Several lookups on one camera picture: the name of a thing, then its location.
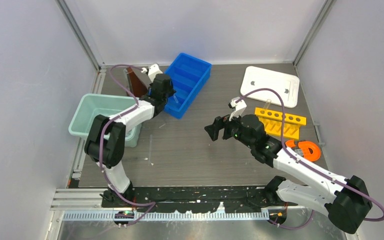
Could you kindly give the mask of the brown triangular stand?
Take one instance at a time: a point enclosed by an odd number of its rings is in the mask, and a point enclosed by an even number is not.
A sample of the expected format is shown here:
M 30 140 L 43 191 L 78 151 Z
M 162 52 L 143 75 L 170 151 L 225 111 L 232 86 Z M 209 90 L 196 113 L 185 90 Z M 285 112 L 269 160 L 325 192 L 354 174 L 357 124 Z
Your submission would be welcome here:
M 124 73 L 127 78 L 129 90 L 135 97 L 140 98 L 148 93 L 148 88 L 132 67 L 127 67 Z

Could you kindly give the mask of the light green plastic tub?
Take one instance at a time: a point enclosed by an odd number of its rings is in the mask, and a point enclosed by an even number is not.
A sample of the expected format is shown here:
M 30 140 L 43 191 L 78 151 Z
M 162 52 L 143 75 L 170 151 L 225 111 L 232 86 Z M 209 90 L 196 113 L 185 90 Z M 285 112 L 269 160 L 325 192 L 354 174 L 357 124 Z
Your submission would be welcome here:
M 132 107 L 134 104 L 135 100 L 129 96 L 85 94 L 69 124 L 68 132 L 72 136 L 87 139 L 96 116 L 109 117 Z

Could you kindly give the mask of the vertical glass pipette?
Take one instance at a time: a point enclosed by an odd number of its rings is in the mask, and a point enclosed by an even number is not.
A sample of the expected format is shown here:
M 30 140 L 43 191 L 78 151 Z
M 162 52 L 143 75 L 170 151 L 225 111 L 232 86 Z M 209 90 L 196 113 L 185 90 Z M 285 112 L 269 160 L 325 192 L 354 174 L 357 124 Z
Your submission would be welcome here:
M 152 147 L 153 147 L 153 135 L 149 135 L 149 149 L 148 149 L 148 165 L 153 166 L 154 163 L 152 162 Z

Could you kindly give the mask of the white plastic tray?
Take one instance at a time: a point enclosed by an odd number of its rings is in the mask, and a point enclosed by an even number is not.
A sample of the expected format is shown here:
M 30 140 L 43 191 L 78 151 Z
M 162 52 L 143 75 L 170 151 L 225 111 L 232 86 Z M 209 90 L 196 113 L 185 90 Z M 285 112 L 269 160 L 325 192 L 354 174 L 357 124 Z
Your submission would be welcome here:
M 248 66 L 245 69 L 240 94 L 244 96 L 261 88 L 276 91 L 286 108 L 292 109 L 298 104 L 300 79 L 297 76 L 261 67 Z

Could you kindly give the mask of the yellow test tube rack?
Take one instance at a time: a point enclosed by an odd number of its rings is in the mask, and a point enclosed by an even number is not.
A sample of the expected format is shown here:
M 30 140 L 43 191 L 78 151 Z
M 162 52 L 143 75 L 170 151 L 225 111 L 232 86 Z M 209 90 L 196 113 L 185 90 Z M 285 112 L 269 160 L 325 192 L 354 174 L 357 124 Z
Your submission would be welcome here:
M 282 112 L 256 107 L 254 114 L 263 123 L 267 134 L 281 136 Z M 307 118 L 286 113 L 284 121 L 283 136 L 287 139 L 298 140 L 300 138 L 300 128 L 307 125 Z

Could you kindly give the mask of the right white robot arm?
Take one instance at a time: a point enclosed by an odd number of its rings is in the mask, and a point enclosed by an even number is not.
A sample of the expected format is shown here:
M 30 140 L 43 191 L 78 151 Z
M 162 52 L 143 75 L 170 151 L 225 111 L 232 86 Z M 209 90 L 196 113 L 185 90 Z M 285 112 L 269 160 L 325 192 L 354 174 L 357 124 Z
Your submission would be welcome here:
M 291 202 L 305 206 L 328 217 L 337 228 L 356 233 L 373 207 L 369 192 L 358 176 L 350 178 L 332 173 L 294 153 L 289 147 L 265 131 L 258 117 L 252 114 L 230 118 L 217 116 L 204 127 L 212 141 L 223 131 L 224 140 L 234 138 L 250 149 L 260 163 L 283 171 L 303 182 L 301 186 L 281 176 L 267 185 L 265 198 L 271 205 Z

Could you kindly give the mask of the grey building plate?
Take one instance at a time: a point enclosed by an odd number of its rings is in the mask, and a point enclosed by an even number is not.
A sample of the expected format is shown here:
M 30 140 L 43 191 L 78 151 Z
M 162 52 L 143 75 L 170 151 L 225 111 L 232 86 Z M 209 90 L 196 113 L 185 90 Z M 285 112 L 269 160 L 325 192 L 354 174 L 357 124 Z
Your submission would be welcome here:
M 293 151 L 299 156 L 305 158 L 305 151 L 301 148 L 294 148 Z

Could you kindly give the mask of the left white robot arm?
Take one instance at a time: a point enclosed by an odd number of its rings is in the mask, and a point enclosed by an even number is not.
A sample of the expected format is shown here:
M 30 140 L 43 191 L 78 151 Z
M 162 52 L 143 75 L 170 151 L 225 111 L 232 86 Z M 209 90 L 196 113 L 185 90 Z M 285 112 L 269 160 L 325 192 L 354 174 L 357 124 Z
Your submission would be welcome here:
M 126 134 L 134 127 L 160 114 L 170 97 L 176 93 L 171 77 L 158 73 L 145 95 L 136 103 L 111 116 L 97 115 L 88 133 L 84 152 L 93 159 L 109 180 L 115 192 L 114 200 L 121 207 L 133 202 L 133 193 L 128 190 L 131 181 L 122 164 Z

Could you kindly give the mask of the blue divided plastic bin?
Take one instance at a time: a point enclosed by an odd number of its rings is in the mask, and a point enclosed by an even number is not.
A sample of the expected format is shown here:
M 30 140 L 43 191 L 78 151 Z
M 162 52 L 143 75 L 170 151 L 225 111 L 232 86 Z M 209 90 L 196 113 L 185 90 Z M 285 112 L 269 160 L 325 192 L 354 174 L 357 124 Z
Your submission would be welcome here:
M 169 75 L 179 103 L 169 98 L 164 111 L 181 119 L 211 76 L 212 64 L 186 53 L 180 53 L 164 71 Z

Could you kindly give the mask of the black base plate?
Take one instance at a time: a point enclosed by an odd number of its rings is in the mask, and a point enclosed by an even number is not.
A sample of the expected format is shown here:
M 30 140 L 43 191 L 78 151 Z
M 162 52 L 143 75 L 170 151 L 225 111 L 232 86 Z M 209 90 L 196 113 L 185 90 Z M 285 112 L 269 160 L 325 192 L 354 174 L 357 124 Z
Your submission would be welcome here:
M 224 207 L 226 213 L 257 213 L 262 208 L 286 206 L 286 203 L 267 193 L 260 186 L 175 186 L 175 187 L 134 187 L 119 198 L 111 189 L 100 194 L 103 208 L 131 207 L 140 213 L 149 209 L 151 213 L 193 214 L 214 213 Z

